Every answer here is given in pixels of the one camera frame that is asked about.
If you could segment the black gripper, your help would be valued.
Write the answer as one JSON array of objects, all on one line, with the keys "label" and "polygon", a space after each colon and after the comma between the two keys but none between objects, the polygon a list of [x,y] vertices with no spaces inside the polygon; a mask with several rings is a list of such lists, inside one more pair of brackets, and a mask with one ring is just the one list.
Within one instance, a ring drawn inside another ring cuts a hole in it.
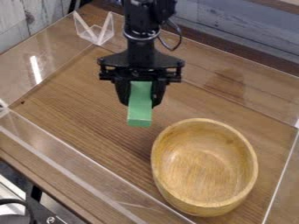
[{"label": "black gripper", "polygon": [[156,107],[163,101],[167,83],[181,81],[184,61],[155,48],[160,33],[143,37],[124,31],[124,36],[127,49],[97,59],[99,78],[115,83],[117,99],[125,106],[131,95],[131,83],[127,80],[155,81],[151,99],[152,107]]}]

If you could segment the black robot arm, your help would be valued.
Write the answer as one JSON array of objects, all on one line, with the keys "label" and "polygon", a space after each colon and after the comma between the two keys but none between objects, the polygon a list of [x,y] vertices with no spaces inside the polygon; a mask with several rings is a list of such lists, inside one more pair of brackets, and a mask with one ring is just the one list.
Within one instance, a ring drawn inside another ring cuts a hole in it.
[{"label": "black robot arm", "polygon": [[[125,106],[133,92],[133,82],[149,82],[153,108],[163,101],[165,87],[181,81],[184,61],[155,48],[156,40],[169,51],[175,51],[183,42],[181,29],[171,20],[176,0],[121,0],[121,6],[127,49],[97,59],[99,78],[115,84],[117,99]],[[164,24],[179,33],[179,43],[173,48],[160,38]]]}]

